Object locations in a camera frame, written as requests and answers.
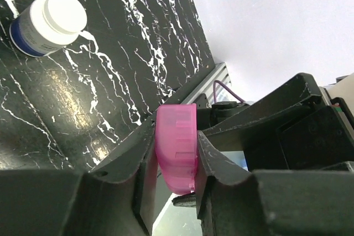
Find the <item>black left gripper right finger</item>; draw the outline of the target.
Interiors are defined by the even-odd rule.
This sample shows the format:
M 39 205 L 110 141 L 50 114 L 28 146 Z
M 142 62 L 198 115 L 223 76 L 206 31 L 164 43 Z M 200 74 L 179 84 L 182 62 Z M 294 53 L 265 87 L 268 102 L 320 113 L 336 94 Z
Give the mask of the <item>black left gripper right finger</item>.
M 353 174 L 249 172 L 197 134 L 196 214 L 203 235 L 352 235 Z

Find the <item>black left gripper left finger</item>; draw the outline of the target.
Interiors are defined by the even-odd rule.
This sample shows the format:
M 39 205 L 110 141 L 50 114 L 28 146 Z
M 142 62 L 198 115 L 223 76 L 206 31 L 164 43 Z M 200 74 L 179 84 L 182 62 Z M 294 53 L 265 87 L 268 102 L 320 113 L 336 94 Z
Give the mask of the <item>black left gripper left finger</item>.
M 1 171 L 1 234 L 151 235 L 155 121 L 150 116 L 91 172 Z

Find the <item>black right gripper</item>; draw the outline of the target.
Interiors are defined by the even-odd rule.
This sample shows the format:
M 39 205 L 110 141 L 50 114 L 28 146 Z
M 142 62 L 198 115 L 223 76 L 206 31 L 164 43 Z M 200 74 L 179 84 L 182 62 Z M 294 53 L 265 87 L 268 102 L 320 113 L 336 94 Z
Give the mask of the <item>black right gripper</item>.
M 202 132 L 218 150 L 244 150 L 250 170 L 323 169 L 353 161 L 353 116 L 336 105 L 309 114 L 321 101 L 313 76 L 299 73 Z

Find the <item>pink weekly pill organizer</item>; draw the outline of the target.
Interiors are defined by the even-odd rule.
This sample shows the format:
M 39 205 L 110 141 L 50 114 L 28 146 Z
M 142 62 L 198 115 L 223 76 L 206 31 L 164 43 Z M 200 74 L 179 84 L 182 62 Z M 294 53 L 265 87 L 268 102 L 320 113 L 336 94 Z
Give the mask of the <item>pink weekly pill organizer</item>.
M 196 104 L 166 104 L 157 110 L 155 153 L 164 181 L 176 195 L 195 190 L 197 170 Z

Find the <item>white pill bottle blue label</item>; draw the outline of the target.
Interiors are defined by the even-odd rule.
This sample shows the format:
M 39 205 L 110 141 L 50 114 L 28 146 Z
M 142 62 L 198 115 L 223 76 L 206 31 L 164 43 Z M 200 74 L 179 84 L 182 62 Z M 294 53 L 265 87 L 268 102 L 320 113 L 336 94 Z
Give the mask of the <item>white pill bottle blue label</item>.
M 22 53 L 43 57 L 73 43 L 86 24 L 78 0 L 35 0 L 11 23 L 9 34 Z

